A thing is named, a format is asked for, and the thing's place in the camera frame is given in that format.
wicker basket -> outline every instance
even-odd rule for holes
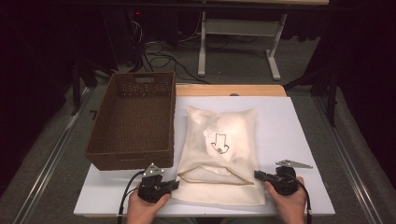
[[[175,103],[175,73],[113,75],[85,156],[102,171],[172,167]]]

